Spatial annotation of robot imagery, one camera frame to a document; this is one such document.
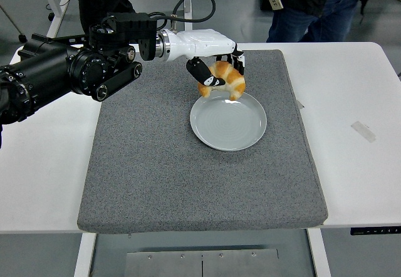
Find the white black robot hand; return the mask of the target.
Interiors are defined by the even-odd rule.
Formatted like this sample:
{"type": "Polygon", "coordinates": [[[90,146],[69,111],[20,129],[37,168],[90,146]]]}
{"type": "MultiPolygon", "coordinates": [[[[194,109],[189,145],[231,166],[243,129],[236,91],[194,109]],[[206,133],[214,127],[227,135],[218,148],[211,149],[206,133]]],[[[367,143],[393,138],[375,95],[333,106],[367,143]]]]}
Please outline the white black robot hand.
{"type": "Polygon", "coordinates": [[[234,68],[243,75],[245,57],[237,43],[213,29],[198,29],[174,33],[171,30],[159,31],[162,40],[163,53],[161,58],[173,61],[180,56],[188,59],[188,72],[204,86],[223,86],[226,82],[221,77],[214,76],[202,57],[227,56],[234,68]]]}

